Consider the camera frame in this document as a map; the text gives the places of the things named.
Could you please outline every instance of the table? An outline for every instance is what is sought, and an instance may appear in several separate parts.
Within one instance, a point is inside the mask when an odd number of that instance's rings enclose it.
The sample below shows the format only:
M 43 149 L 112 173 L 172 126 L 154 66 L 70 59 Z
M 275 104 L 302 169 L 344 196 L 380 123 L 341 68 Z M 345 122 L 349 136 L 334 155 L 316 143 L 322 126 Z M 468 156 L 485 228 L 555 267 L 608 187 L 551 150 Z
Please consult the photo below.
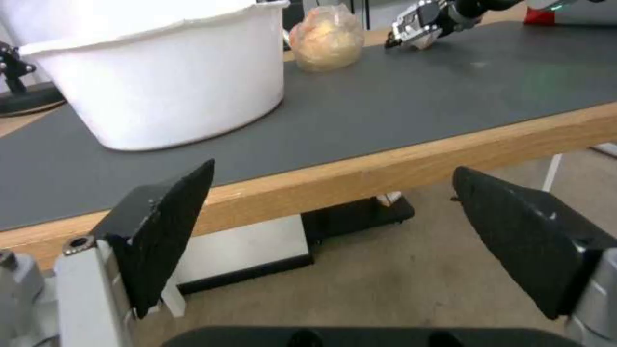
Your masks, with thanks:
M 483 23 L 520 20 L 525 8 L 487 15 Z M 366 33 L 367 46 L 382 44 L 387 30 Z M 291 53 L 286 59 L 292 59 Z M 45 114 L 0 119 L 0 136 Z M 617 138 L 617 102 L 393 149 L 306 169 L 215 187 L 207 218 L 193 236 L 299 214 L 450 177 L 459 165 L 491 169 Z M 53 266 L 64 242 L 90 231 L 107 212 L 0 233 L 0 248 L 30 253 L 43 269 Z

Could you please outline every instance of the black stand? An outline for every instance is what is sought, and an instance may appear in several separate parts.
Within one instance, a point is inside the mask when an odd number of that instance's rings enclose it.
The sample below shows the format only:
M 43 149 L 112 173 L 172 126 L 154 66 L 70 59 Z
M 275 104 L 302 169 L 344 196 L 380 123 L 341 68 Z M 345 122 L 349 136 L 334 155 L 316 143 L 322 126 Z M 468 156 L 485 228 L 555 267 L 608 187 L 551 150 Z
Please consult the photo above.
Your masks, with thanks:
M 402 223 L 413 215 L 413 207 L 404 197 L 390 207 L 370 198 L 303 213 L 302 224 L 308 244 L 315 245 L 332 236 Z
M 19 58 L 17 48 L 0 41 L 0 75 L 9 87 L 8 93 L 0 94 L 0 118 L 42 112 L 66 102 L 52 83 L 26 88 L 20 77 L 34 71 L 34 65 Z

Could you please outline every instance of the clear plastic bag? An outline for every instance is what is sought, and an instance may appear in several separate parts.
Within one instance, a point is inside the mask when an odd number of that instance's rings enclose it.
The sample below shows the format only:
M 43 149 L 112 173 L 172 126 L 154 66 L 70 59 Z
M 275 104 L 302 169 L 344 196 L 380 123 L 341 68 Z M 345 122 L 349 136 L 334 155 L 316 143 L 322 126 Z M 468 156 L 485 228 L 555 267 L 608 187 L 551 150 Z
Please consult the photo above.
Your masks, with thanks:
M 364 29 L 344 4 L 318 6 L 291 30 L 289 41 L 300 68 L 327 71 L 358 60 Z

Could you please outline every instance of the white plastic bin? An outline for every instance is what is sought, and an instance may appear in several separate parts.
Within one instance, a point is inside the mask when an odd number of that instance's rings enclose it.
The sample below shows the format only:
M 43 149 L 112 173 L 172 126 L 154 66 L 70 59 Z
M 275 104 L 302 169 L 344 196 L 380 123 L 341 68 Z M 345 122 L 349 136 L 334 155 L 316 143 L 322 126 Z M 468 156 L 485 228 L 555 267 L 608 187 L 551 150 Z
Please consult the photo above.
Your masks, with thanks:
M 234 12 L 255 0 L 2 0 L 0 22 L 19 45 L 69 36 L 150 29 L 185 18 Z
M 104 146 L 166 148 L 238 128 L 281 101 L 288 4 L 28 44 L 20 52 L 49 74 Z

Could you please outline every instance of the gray metal part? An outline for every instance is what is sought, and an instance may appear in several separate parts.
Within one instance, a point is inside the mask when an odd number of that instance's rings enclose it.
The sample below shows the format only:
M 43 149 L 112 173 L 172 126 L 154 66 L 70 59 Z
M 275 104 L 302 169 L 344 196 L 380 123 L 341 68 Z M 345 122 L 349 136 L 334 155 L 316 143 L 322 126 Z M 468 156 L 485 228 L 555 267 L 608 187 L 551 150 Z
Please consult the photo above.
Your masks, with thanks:
M 566 335 L 583 347 L 615 347 L 614 341 L 607 340 L 589 330 L 580 320 L 570 317 L 566 323 Z
M 617 158 L 617 143 L 615 142 L 598 144 L 594 146 L 594 149 Z
M 604 252 L 566 330 L 584 346 L 617 346 L 617 248 Z
M 42 325 L 39 318 L 55 317 L 54 293 L 44 290 L 44 278 L 30 255 L 16 254 L 15 258 L 14 270 L 0 269 L 0 341 L 33 346 L 49 337 L 48 325 Z
M 55 269 L 63 347 L 133 345 L 98 248 L 61 256 Z
M 475 18 L 468 18 L 464 15 L 458 13 L 456 6 L 451 2 L 448 5 L 448 16 L 454 21 L 457 22 L 460 28 L 457 29 L 470 29 L 473 28 L 476 24 L 482 20 L 482 16 Z
M 418 4 L 417 2 L 414 2 L 397 16 L 396 21 L 392 24 L 394 38 L 397 40 L 408 41 L 422 35 L 423 30 L 420 27 L 417 11 Z M 405 28 L 407 25 L 411 28 L 411 30 L 407 30 Z
M 418 9 L 418 19 L 420 25 L 432 25 L 439 16 L 441 7 L 437 1 L 426 1 L 423 6 Z
M 132 328 L 132 324 L 134 322 L 133 308 L 131 307 L 126 294 L 126 288 L 124 286 L 124 282 L 122 281 L 120 269 L 118 268 L 118 260 L 114 255 L 113 249 L 106 241 L 97 241 L 97 247 L 99 248 L 101 259 L 105 264 L 105 273 L 111 287 L 118 316 L 121 317 L 125 324 L 128 324 L 127 328 L 130 329 Z
M 161 151 L 103 148 L 63 107 L 0 138 L 0 230 L 111 208 L 210 157 L 217 186 L 617 101 L 616 34 L 505 22 L 422 52 L 366 48 L 328 73 L 289 62 L 279 108 Z

